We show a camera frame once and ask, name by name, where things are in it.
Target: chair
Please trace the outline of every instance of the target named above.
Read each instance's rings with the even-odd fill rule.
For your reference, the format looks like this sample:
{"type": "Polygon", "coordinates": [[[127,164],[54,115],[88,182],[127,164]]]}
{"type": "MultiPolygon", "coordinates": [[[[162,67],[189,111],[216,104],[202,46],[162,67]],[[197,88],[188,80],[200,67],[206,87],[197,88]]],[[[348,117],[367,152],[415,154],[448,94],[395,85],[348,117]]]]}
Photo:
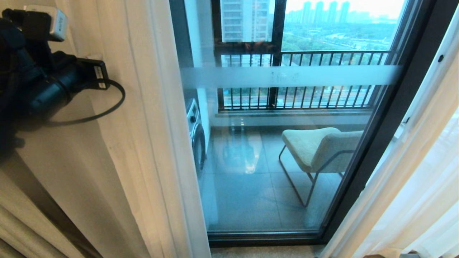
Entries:
{"type": "Polygon", "coordinates": [[[279,154],[279,162],[304,207],[309,204],[319,173],[339,173],[343,177],[362,133],[363,131],[341,132],[333,127],[282,132],[285,145],[279,154]],[[313,184],[306,202],[301,198],[280,159],[286,147],[313,184]]]}

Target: washing machine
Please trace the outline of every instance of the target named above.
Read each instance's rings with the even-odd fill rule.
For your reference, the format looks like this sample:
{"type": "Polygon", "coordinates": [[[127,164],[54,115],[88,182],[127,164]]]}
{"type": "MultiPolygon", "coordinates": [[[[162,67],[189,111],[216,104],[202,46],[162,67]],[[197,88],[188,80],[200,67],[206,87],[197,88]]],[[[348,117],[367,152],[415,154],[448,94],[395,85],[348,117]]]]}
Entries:
{"type": "Polygon", "coordinates": [[[201,114],[196,99],[187,99],[186,105],[186,119],[188,121],[188,128],[190,130],[191,146],[193,148],[193,156],[195,159],[196,173],[200,177],[204,161],[206,160],[206,137],[204,135],[204,128],[201,123],[201,114]]]}

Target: gray floor tile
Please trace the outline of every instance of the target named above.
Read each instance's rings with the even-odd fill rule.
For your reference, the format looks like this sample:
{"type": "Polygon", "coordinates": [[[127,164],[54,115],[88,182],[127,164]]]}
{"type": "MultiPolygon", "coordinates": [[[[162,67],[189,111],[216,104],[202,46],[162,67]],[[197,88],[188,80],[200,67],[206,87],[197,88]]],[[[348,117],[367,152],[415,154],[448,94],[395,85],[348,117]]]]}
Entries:
{"type": "Polygon", "coordinates": [[[205,174],[201,195],[208,231],[280,229],[269,174],[205,174]]]}
{"type": "MultiPolygon", "coordinates": [[[[304,208],[279,163],[282,130],[213,130],[198,178],[207,230],[285,231],[317,229],[339,186],[338,174],[321,174],[304,208]]],[[[284,151],[282,161],[306,200],[311,181],[284,151]]]]}
{"type": "Polygon", "coordinates": [[[211,144],[215,174],[269,172],[259,132],[220,132],[211,144]]]}

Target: sky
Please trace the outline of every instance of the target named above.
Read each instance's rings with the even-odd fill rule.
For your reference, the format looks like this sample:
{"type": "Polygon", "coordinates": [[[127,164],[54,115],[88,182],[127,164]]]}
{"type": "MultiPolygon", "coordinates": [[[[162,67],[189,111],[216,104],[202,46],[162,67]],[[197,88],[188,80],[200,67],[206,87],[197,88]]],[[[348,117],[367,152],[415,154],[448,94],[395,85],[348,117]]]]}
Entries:
{"type": "MultiPolygon", "coordinates": [[[[311,9],[315,9],[315,5],[319,1],[324,2],[324,10],[328,10],[328,6],[334,0],[287,0],[285,12],[296,11],[303,9],[303,3],[311,2],[311,9]]],[[[349,11],[369,11],[371,16],[388,15],[389,18],[398,18],[405,0],[335,0],[338,3],[338,10],[341,9],[341,3],[349,1],[349,11]]],[[[274,11],[274,0],[271,0],[271,6],[274,11]]]]}

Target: white label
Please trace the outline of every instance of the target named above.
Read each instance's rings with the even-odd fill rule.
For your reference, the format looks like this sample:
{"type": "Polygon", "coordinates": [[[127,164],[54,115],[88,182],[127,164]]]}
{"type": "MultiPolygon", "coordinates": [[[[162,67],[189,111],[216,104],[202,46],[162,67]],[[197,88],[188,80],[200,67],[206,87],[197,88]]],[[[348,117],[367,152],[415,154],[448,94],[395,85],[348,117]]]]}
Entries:
{"type": "MultiPolygon", "coordinates": [[[[99,66],[94,66],[94,71],[95,71],[95,76],[98,79],[104,78],[104,75],[102,74],[102,68],[100,68],[99,66]]],[[[99,88],[105,89],[105,83],[99,83],[99,88]]]]}

